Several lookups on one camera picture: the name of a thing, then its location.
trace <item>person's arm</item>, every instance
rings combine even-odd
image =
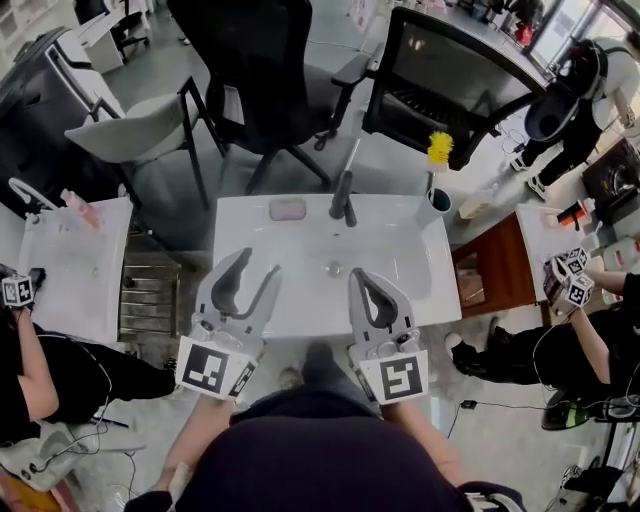
[[[173,443],[153,490],[166,491],[180,463],[193,470],[198,460],[223,431],[229,428],[233,402],[200,396],[187,423]]]
[[[616,295],[623,294],[624,283],[627,279],[626,272],[605,272],[603,270],[587,269],[585,273],[593,280],[596,286]]]
[[[633,109],[631,108],[631,105],[629,105],[629,102],[622,90],[617,89],[613,93],[613,101],[616,105],[616,110],[620,115],[620,122],[622,123],[622,126],[625,128],[631,128],[636,122],[636,115],[634,114]]]
[[[385,420],[402,427],[422,445],[442,476],[452,485],[459,487],[470,481],[449,440],[422,415],[413,401],[384,405],[380,409]]]
[[[31,322],[31,312],[27,309],[12,311],[20,338],[22,355],[22,375],[18,382],[27,404],[29,418],[41,420],[58,410],[58,393],[51,380],[47,358],[40,345]]]
[[[578,309],[571,315],[571,325],[598,380],[603,384],[611,384],[609,348],[591,325],[587,314],[582,309]]]

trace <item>cup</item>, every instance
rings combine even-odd
[[[429,200],[429,193],[422,199],[422,203],[416,212],[416,223],[420,229],[425,229],[433,221],[438,220],[451,210],[451,198],[444,190],[434,188],[433,201]]]

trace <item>black pants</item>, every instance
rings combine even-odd
[[[83,344],[104,367],[111,379],[110,401],[149,400],[170,395],[175,389],[171,370],[159,370],[136,357],[104,345]]]
[[[548,331],[548,327],[538,327],[522,331],[518,334],[510,334],[497,327],[489,340],[487,350],[478,352],[471,345],[462,342],[453,349],[453,363],[458,371],[472,377],[498,383],[512,384],[543,384],[557,386],[550,368],[548,357],[540,348],[536,351],[536,366],[540,374],[536,373],[533,361],[533,351],[542,336]],[[571,327],[562,325],[556,327],[547,337],[545,345],[553,345],[553,338],[571,334]]]
[[[115,399],[145,400],[169,395],[175,388],[175,376],[171,370],[159,370],[103,345],[71,340],[58,342],[78,346],[73,350],[65,350],[68,357],[65,361],[57,358],[49,360],[47,357],[60,401],[58,410],[47,418],[51,423],[86,423],[105,404],[107,397],[109,402]],[[100,366],[109,376],[111,391],[109,380]]]
[[[562,140],[564,149],[549,162],[539,175],[540,182],[549,186],[564,173],[586,161],[596,147],[601,134],[602,130],[593,120],[592,103],[582,101],[575,119],[569,122],[559,139],[546,142],[530,140],[524,148],[521,158],[524,164],[529,167],[542,153]]]

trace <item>wall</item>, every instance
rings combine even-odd
[[[0,263],[18,268],[20,245],[24,233],[24,219],[0,203]]]

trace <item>wooden cabinet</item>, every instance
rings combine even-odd
[[[529,258],[516,213],[453,251],[462,316],[536,303]]]

